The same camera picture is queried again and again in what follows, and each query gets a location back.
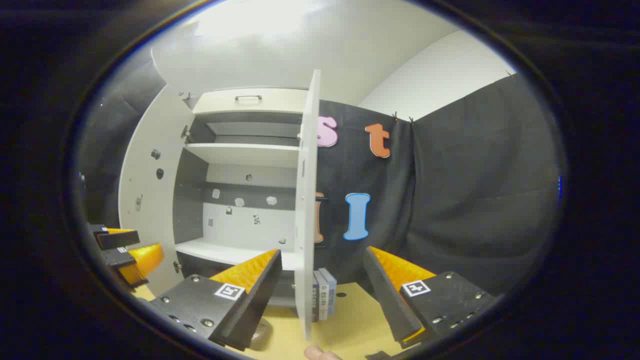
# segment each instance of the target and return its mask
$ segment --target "cabinet door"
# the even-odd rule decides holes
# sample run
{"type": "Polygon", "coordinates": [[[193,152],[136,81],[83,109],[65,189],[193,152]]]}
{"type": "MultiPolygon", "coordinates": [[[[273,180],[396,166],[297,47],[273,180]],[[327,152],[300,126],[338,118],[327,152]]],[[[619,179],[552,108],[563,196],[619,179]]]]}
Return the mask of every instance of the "cabinet door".
{"type": "Polygon", "coordinates": [[[148,276],[148,287],[160,294],[183,280],[174,269],[177,261],[173,239],[173,189],[184,126],[194,115],[178,91],[165,86],[140,119],[120,173],[118,212],[123,229],[135,229],[140,244],[131,248],[162,244],[164,259],[148,276]]]}
{"type": "Polygon", "coordinates": [[[316,233],[317,118],[320,70],[315,70],[307,92],[300,127],[300,152],[296,180],[296,309],[307,341],[311,340],[311,291],[316,233]]]}

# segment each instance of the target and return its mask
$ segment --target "white wall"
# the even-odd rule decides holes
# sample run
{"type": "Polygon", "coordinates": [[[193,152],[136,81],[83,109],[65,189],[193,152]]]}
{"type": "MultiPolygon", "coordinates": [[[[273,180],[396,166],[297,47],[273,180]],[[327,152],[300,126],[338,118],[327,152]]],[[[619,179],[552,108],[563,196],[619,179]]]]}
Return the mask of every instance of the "white wall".
{"type": "Polygon", "coordinates": [[[427,46],[391,73],[358,105],[417,120],[511,74],[515,70],[464,31],[427,46]]]}

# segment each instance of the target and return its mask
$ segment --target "white shelf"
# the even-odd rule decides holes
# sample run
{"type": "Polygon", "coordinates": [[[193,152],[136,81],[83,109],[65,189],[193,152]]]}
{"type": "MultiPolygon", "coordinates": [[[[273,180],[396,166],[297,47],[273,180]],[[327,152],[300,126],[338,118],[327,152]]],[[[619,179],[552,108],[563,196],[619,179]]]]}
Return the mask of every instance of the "white shelf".
{"type": "MultiPolygon", "coordinates": [[[[198,238],[175,246],[175,250],[196,258],[219,263],[237,265],[268,250],[253,250],[215,245],[204,238],[198,238]]],[[[281,252],[282,269],[294,270],[297,265],[297,257],[293,252],[281,252]]]]}
{"type": "Polygon", "coordinates": [[[191,143],[185,149],[210,164],[296,168],[298,147],[248,143],[191,143]]]}

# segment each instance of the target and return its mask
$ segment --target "table surface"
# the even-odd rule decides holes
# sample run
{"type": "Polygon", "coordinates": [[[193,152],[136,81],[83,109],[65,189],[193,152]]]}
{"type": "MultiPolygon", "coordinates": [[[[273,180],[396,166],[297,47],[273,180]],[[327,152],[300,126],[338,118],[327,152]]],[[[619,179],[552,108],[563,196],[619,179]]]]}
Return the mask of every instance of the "table surface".
{"type": "MultiPolygon", "coordinates": [[[[380,304],[357,283],[340,284],[335,298],[335,311],[327,320],[312,324],[312,341],[305,341],[300,320],[294,309],[268,306],[264,319],[273,327],[266,346],[244,352],[227,347],[257,360],[304,359],[304,349],[313,344],[336,353],[344,360],[364,359],[365,355],[384,351],[396,355],[402,348],[391,335],[380,304]]],[[[139,286],[134,296],[153,300],[146,285],[139,286]]]]}

